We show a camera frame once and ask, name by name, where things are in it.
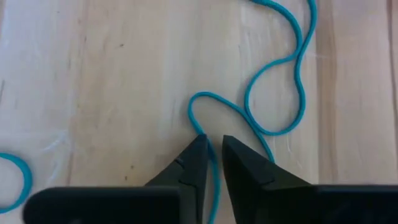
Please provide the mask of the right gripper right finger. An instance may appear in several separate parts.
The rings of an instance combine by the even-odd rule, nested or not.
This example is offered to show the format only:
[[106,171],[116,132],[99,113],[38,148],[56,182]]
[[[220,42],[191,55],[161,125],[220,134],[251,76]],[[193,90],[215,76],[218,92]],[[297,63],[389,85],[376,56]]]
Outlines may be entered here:
[[237,224],[398,224],[398,185],[310,184],[233,136],[222,158]]

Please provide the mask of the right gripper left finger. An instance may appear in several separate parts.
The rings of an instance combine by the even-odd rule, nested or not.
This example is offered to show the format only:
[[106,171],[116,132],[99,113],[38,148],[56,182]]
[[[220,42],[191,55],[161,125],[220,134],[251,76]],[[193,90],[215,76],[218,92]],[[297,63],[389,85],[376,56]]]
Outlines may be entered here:
[[208,139],[198,135],[142,187],[53,187],[31,196],[25,224],[202,224]]

